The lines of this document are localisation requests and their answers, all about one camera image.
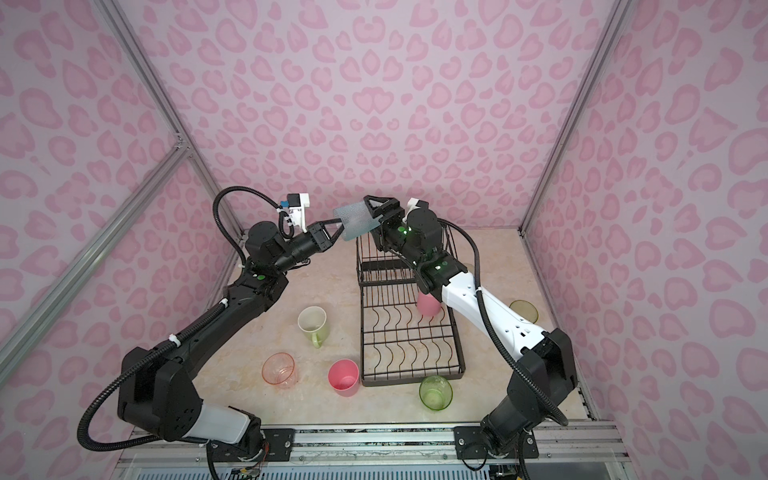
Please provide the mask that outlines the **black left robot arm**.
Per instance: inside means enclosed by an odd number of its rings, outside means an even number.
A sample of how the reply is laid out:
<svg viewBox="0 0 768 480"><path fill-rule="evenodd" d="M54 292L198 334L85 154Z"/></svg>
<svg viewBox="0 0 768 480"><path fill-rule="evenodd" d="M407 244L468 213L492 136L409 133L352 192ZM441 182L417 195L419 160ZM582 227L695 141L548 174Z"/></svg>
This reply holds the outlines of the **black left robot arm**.
<svg viewBox="0 0 768 480"><path fill-rule="evenodd" d="M329 250L344 227L318 221L284 238L262 221L248 232L242 273L226 293L181 332L156 347L135 348L123 360L118 392L121 420L146 431L143 442L212 441L253 457L263 448L261 422L253 414L203 400L193 383L205 363L251 320L274 306L288 285L287 273Z"/></svg>

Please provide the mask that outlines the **light green ceramic mug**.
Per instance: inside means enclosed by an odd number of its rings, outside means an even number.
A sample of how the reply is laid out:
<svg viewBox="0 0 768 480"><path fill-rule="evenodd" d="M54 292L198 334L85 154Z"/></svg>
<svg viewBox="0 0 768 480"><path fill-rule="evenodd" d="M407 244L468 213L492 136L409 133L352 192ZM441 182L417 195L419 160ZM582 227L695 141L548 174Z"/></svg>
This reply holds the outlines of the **light green ceramic mug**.
<svg viewBox="0 0 768 480"><path fill-rule="evenodd" d="M309 306L302 310L298 316L297 325L317 349L321 348L330 336L328 316L320 306Z"/></svg>

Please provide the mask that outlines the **frosted teal textured cup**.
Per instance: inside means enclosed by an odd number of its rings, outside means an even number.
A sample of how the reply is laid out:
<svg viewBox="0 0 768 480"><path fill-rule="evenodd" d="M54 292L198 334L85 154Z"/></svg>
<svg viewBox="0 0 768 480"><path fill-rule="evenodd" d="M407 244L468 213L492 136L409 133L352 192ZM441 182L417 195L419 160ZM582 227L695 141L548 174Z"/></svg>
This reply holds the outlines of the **frosted teal textured cup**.
<svg viewBox="0 0 768 480"><path fill-rule="evenodd" d="M344 227L342 239L345 241L355 240L380 226L379 220L372 216L364 201L335 208L333 216Z"/></svg>

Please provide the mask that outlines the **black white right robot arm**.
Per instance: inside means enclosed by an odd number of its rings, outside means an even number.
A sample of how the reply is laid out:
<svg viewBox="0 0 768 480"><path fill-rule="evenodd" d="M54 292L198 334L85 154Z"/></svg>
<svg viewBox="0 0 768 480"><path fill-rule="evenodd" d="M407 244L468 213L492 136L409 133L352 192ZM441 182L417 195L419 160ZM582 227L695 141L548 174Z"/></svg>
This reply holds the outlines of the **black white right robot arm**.
<svg viewBox="0 0 768 480"><path fill-rule="evenodd" d="M506 394L480 422L481 441L494 456L520 454L533 429L546 419L568 423L560 405L577 386L573 346L561 329L531 323L483 287L480 254L470 266L450 253L443 240L453 223L421 200L408 207L392 197L367 196L376 248L398 257L419 290L440 300L484 331L512 374Z"/></svg>

